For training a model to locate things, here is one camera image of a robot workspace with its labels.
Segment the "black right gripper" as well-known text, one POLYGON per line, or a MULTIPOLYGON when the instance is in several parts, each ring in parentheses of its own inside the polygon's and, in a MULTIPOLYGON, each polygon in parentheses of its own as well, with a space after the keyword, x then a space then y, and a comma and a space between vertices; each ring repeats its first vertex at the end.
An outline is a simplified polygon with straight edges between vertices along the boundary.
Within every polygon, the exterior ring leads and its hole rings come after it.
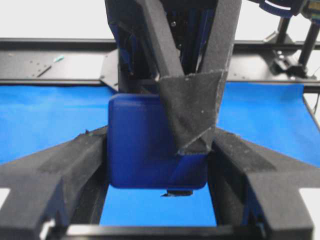
POLYGON ((160 75, 157 86, 180 155, 211 150, 241 4, 239 0, 105 1, 119 51, 119 92, 155 93, 160 75))

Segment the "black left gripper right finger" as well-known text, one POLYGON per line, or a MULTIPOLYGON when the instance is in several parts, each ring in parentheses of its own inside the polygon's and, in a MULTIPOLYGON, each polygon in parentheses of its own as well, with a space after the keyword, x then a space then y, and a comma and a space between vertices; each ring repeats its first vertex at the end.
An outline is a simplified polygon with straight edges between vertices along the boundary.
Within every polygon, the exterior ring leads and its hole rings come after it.
POLYGON ((216 129, 208 186, 218 225, 255 225, 266 240, 320 237, 320 170, 216 129))

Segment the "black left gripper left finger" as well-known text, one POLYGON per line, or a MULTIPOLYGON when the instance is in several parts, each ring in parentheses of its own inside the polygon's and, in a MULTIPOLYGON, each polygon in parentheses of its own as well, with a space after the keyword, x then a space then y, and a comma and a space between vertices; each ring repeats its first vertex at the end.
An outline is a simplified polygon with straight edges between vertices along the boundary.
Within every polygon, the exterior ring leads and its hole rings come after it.
POLYGON ((87 131, 1 165, 1 239, 44 240, 53 229, 100 222, 108 189, 107 131, 87 131))

